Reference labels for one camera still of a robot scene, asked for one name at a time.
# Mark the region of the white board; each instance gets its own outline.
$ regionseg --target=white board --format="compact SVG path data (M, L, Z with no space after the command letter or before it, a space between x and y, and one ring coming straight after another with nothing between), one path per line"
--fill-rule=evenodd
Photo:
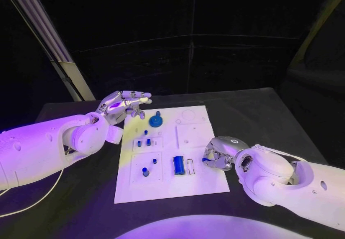
M148 125L156 111L163 118L163 125L157 128ZM223 171L206 167L200 161L212 138L205 106L146 110L144 120L127 116L114 203L229 192ZM146 145L147 139L151 140L150 146ZM174 156L183 156L184 175L174 175ZM147 177L143 176L143 167L150 172Z

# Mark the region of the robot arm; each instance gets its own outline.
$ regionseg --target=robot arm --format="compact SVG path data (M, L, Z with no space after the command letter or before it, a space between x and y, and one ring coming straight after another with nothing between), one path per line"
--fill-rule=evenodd
M210 152L215 160L206 158ZM301 161L288 163L277 153ZM257 203L268 207L277 204L345 231L345 170L260 145L249 148L238 139L222 136L210 140L202 161L221 170L229 170L228 163L234 163L244 191Z
M115 91L95 112L27 125L0 134L0 190L31 183L94 154L104 141L120 143L122 129L112 126L127 114L144 118L138 104L150 93Z

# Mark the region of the robotic hand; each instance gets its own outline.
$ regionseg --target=robotic hand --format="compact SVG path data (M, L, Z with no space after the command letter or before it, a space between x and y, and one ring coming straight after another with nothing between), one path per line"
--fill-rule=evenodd
M115 91L95 112L27 125L0 134L0 190L44 178L94 154L104 142L118 144L122 129L112 126L127 114L146 117L138 105L150 93Z
M288 162L280 155L296 158ZM226 171L231 163L249 198L264 206L281 205L300 217L345 231L345 170L309 163L258 144L219 136L206 146L202 162Z

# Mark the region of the white cable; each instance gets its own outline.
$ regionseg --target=white cable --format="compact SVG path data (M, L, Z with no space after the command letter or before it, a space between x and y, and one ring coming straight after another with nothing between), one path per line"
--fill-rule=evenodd
M7 188L1 193L0 196L10 190L10 188Z
M53 188L55 188L55 186L56 186L56 184L57 184L57 181L59 181L62 172L63 172L63 169L60 170L57 180L56 180L55 184L52 185L50 190L49 190L47 193L44 194L44 196L39 199L39 201L37 201L34 204L31 204L27 208L21 209L21 210L18 210L18 211L16 211L16 212L13 212L13 213L7 213L7 214L0 215L0 218L1 218L1 217L5 217L5 216L8 216L8 215L13 215L13 214L16 214L16 213L23 212L24 210L27 210L29 208L31 208L31 207L44 199L44 197L46 197L47 194L52 192L52 190L53 190Z
M280 155L293 157L293 158L296 158L297 160L300 160L300 161L303 161L303 162L307 162L307 160L303 159L301 157L294 156L294 155L291 155L291 154L288 154L288 153L284 153L284 152L281 152L281 151L278 151L278 150L275 150L275 149L267 148L265 146L261 146L261 145L257 144L254 147L267 149L267 150L270 150L271 152L274 152L274 153L277 153L277 154L280 154Z

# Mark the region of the table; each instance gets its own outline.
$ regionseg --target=table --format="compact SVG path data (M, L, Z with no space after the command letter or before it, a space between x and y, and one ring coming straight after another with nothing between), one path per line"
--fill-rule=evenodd
M248 145L260 143L326 164L271 88L153 96L151 99L153 103L144 104L143 109L205 105L215 136L236 137ZM46 104L36 121L85 114L95 110L98 103ZM120 148L105 142L94 155L65 169L46 199L26 212L0 218L0 238L111 239L157 220L199 214L249 218L314 238L343 238L343 232L300 218L286 208L257 204L244 193L234 170L225 172L228 193L114 204ZM57 174L13 188L0 197L0 214L34 203Z

